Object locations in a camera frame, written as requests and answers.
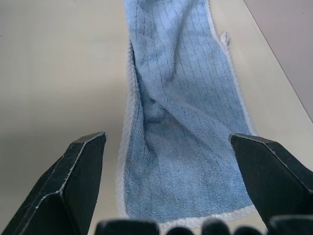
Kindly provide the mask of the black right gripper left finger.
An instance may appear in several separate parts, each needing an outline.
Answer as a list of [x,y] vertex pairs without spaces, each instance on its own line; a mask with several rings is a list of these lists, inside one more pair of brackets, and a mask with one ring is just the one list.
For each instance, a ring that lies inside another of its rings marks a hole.
[[88,235],[105,143],[104,132],[72,142],[38,179],[1,235]]

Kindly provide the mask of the blue fluffy towel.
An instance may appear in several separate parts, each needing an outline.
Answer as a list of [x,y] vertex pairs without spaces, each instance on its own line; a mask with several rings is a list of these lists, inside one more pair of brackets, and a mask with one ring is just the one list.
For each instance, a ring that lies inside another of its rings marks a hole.
[[117,207],[166,230],[233,221],[256,211],[233,133],[255,131],[210,0],[124,0],[129,29],[127,105]]

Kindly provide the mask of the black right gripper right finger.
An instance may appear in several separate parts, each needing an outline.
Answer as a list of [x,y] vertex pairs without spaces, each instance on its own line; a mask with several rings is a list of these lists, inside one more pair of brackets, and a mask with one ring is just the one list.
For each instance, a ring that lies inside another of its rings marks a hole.
[[313,235],[313,171],[278,142],[245,134],[229,141],[268,235]]

